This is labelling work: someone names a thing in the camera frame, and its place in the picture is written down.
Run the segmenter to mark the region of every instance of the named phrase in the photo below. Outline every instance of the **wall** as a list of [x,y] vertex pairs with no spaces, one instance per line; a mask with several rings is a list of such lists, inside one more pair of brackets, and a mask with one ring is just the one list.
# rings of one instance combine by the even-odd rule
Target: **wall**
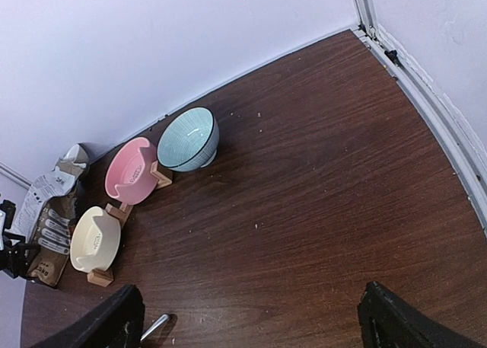
[[270,59],[356,24],[352,0],[0,0],[2,162],[99,155]]
[[470,139],[485,157],[487,144],[487,0],[373,0],[388,40],[415,59],[439,98],[456,107],[476,132]]
[[[0,175],[0,193],[2,200],[14,202],[20,209],[27,190]],[[11,279],[0,272],[0,346],[20,346],[22,307],[24,305],[25,281]]]

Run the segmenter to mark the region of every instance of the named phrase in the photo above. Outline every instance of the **wooden stand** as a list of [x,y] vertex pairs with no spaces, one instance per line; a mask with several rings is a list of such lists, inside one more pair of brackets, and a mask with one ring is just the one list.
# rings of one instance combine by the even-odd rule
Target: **wooden stand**
[[[158,185],[155,187],[156,190],[167,187],[173,183],[173,172],[164,168],[159,164],[158,161],[151,164],[151,174],[158,179]],[[130,212],[132,211],[133,207],[133,205],[122,203],[122,205],[117,208],[108,203],[105,206],[105,211],[107,211],[110,216],[118,219],[120,221],[120,227],[123,228],[129,219]],[[93,283],[94,285],[107,287],[109,284],[111,284],[111,282],[113,282],[112,269],[109,268],[106,271],[92,270],[87,275],[87,280],[89,283]]]

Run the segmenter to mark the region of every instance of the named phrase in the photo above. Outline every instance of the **light blue bowl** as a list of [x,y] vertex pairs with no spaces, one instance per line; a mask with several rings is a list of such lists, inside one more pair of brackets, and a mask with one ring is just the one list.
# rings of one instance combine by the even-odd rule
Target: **light blue bowl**
[[215,116],[203,107],[180,114],[164,131],[158,145],[159,162],[172,171],[194,171],[216,156],[220,130]]

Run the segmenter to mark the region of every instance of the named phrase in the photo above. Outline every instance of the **pink bowl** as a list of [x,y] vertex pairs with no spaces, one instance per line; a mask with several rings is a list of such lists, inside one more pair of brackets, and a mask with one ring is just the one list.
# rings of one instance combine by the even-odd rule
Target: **pink bowl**
[[105,190],[115,200],[136,205],[145,200],[158,184],[151,174],[157,150],[145,137],[125,144],[115,155],[105,178]]

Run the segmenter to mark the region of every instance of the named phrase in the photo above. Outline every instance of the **bowl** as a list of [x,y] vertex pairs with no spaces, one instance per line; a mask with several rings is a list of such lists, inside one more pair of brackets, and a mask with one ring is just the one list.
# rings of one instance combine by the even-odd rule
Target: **bowl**
[[127,142],[108,168],[105,191],[122,203],[142,202],[158,184],[158,179],[151,174],[151,164],[157,159],[157,149],[145,137]]
[[107,270],[120,245],[119,220],[104,209],[91,207],[79,219],[71,239],[69,256],[76,270]]
[[194,171],[215,159],[220,131],[215,116],[197,107],[180,114],[164,131],[158,145],[159,162],[172,171]]

